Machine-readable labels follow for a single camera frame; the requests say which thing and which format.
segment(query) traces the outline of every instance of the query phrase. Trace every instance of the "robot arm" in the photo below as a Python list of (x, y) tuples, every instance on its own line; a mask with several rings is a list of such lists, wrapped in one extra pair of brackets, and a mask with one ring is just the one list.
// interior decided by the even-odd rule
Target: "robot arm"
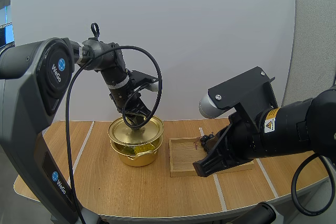
[[(116, 46), (98, 41), (98, 36), (82, 44), (51, 38), (0, 52), (0, 144), (27, 186), (61, 223), (75, 223), (78, 213), (41, 132), (53, 122), (75, 64), (93, 59), (87, 70), (101, 72), (119, 112), (137, 87), (148, 83), (155, 91), (157, 78), (127, 71), (121, 50), (101, 56)], [(138, 125), (150, 111), (138, 93), (133, 97), (125, 114)], [(79, 208), (87, 224), (104, 223), (80, 203)]]
[(314, 99), (278, 108), (269, 79), (253, 68), (208, 90), (200, 112), (215, 118), (235, 108), (230, 125), (208, 141), (208, 155), (195, 162), (197, 174), (207, 177), (254, 158), (289, 155), (313, 150), (336, 155), (336, 86)]

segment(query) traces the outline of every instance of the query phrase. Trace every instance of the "white backdrop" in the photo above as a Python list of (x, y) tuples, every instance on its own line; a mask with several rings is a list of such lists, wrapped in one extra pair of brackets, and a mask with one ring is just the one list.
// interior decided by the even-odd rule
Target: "white backdrop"
[[(97, 22), (100, 39), (140, 46), (158, 61), (163, 120), (199, 119), (207, 89), (255, 66), (284, 94), (293, 39), (295, 0), (12, 0), (16, 45), (49, 37), (84, 41)], [(150, 60), (124, 51), (129, 69), (156, 76)], [(71, 120), (112, 121), (120, 115), (103, 78), (83, 72), (70, 105)], [(142, 91), (151, 108), (156, 93)], [(64, 100), (56, 115), (64, 118)]]

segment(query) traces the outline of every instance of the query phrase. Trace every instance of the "blue logo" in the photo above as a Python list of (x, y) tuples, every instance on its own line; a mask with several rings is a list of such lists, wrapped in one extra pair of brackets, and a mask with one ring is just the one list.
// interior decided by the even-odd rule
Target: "blue logo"
[(65, 61), (63, 58), (60, 58), (58, 61), (58, 69), (59, 71), (63, 71), (65, 69)]
[(57, 181), (58, 180), (58, 173), (57, 172), (53, 172), (53, 181)]

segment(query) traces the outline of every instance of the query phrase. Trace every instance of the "warning label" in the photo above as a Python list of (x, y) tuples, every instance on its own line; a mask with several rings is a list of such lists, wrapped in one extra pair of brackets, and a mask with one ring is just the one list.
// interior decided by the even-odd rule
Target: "warning label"
[(279, 108), (275, 110), (271, 110), (268, 112), (266, 119), (265, 119), (265, 127), (264, 127), (264, 132), (272, 132), (275, 130), (275, 117), (278, 113)]
[(280, 108), (277, 108), (275, 110), (271, 110), (270, 112), (268, 112), (266, 120), (267, 119), (271, 119), (271, 118), (275, 118), (275, 116), (277, 115), (279, 109)]

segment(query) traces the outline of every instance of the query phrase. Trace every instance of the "wooden table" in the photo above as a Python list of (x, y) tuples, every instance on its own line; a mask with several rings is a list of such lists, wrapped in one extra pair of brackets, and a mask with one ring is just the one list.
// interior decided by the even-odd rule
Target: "wooden table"
[[(159, 156), (144, 167), (130, 167), (119, 160), (107, 134), (110, 123), (70, 122), (70, 135), (80, 202), (114, 220), (211, 220), (208, 217), (237, 212), (230, 210), (260, 201), (289, 199), (293, 174), (312, 153), (257, 159), (253, 169), (207, 178), (170, 177), (169, 138), (200, 136), (200, 127), (204, 134), (216, 133), (228, 124), (228, 119), (165, 121)], [(64, 121), (53, 123), (44, 137), (61, 172), (68, 177)], [(315, 159), (300, 174), (297, 188), (317, 185), (326, 176), (322, 163)], [(14, 189), (37, 200), (20, 177)]]

